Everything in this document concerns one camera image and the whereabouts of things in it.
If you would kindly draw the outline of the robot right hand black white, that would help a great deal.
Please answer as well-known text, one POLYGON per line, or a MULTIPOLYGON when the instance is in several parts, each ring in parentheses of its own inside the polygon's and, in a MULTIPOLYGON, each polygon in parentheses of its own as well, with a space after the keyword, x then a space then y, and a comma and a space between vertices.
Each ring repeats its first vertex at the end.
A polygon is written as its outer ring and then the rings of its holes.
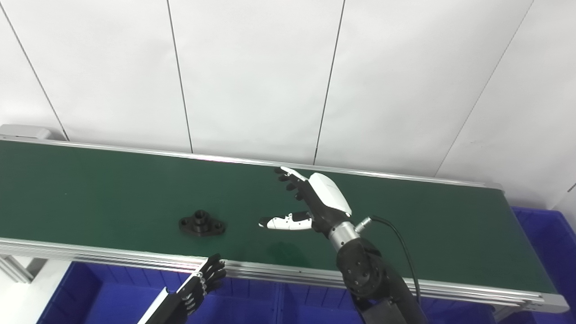
POLYGON ((304 201, 307 211, 290 212, 275 217, 262 217, 258 226, 269 230, 315 230, 326 237, 337 226, 348 222, 351 207, 339 187, 327 176, 314 173, 309 178, 294 169, 275 168, 280 182, 287 182, 288 191, 296 191, 295 199, 304 201))

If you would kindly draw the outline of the robot left hand black white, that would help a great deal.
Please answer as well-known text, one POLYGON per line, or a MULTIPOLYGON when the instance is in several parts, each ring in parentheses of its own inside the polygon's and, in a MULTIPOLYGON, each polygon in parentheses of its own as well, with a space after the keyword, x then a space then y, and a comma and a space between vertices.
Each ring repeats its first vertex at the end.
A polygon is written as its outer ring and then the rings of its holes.
POLYGON ((185 324, 205 297, 226 277, 225 261, 216 253, 185 279, 175 292, 163 288, 138 321, 139 324, 185 324))

